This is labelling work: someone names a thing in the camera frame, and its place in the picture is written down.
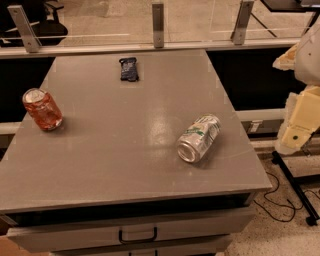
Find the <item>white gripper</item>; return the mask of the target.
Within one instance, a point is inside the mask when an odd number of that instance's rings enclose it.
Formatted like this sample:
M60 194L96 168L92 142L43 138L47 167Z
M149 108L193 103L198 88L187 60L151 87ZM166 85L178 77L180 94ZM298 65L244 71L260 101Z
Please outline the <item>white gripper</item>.
M320 84L320 25L314 24L272 64L273 68L293 70L295 78L307 85ZM299 151L320 127L320 87L307 86L299 94L290 93L285 105L275 150L284 155Z

